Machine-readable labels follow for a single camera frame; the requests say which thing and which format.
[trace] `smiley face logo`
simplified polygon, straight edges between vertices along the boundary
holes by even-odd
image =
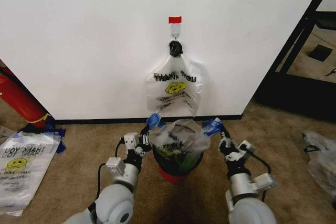
[[[6,172],[21,172],[26,168],[27,160],[19,157],[7,163]]]
[[[168,94],[176,94],[185,89],[185,85],[183,82],[173,82],[166,88],[166,93]]]

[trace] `folded plastic bag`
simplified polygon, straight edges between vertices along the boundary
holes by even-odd
[[[18,132],[0,146],[0,215],[20,216],[35,195],[61,136]]]
[[[146,80],[147,105],[151,111],[186,106],[195,116],[203,88],[202,67],[182,56],[181,44],[170,43],[170,56]]]
[[[304,149],[309,154],[308,171],[315,181],[334,198],[336,196],[336,141],[316,132],[304,131]]]

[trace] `floor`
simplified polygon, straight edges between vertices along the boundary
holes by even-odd
[[[332,49],[330,55],[323,62],[308,57],[318,44]],[[281,69],[286,59],[287,56],[277,71]],[[336,73],[326,76],[334,68],[336,68],[336,31],[319,29],[315,26],[287,74],[336,83]]]
[[[0,125],[16,130],[25,121],[0,100]],[[266,203],[278,223],[327,224],[336,217],[332,199],[312,179],[301,131],[310,129],[336,138],[336,124],[272,109],[251,101],[240,121],[226,121],[238,141],[249,140],[256,154],[272,167],[279,185],[267,193]],[[114,153],[119,138],[139,132],[144,124],[60,125],[67,130],[67,149],[55,154],[37,193],[21,217],[1,216],[0,223],[62,223],[83,211],[96,195],[97,168]],[[229,183],[219,137],[212,138],[199,167],[182,183],[165,181],[152,153],[143,160],[135,193],[134,216],[130,223],[228,223],[225,191]],[[254,176],[266,172],[250,159],[247,167]],[[102,188],[110,181],[102,169]]]

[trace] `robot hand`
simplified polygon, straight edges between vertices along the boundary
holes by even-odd
[[[124,143],[127,148],[127,158],[122,161],[119,157],[110,157],[105,163],[113,174],[112,185],[99,193],[100,180],[98,180],[96,201],[84,212],[71,216],[64,224],[96,224],[97,220],[105,224],[126,224],[132,218],[133,192],[138,183],[142,157],[151,150],[148,131],[142,130],[140,136],[136,133],[128,133],[121,139],[118,146],[121,143]]]
[[[230,190],[225,194],[230,224],[276,224],[273,212],[263,202],[266,189],[277,184],[269,165],[253,154],[255,148],[248,141],[243,141],[236,147],[224,126],[221,136],[219,151],[225,156],[228,167],[227,178],[230,180]],[[249,156],[266,165],[268,173],[251,179],[251,172],[244,166]],[[256,198],[261,192],[263,192],[262,201]]]

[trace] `white plastic bag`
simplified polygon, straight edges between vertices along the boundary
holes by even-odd
[[[201,161],[210,147],[210,137],[191,119],[177,120],[155,127],[149,135],[153,153],[161,168],[172,174],[188,173]]]
[[[302,133],[309,154],[308,170],[315,181],[330,195],[336,196],[336,141],[316,132]]]
[[[60,143],[54,132],[11,136],[0,146],[0,215],[20,216],[35,195]]]
[[[182,56],[178,41],[170,43],[170,56],[146,80],[147,105],[151,111],[186,106],[195,116],[203,87],[202,67]]]

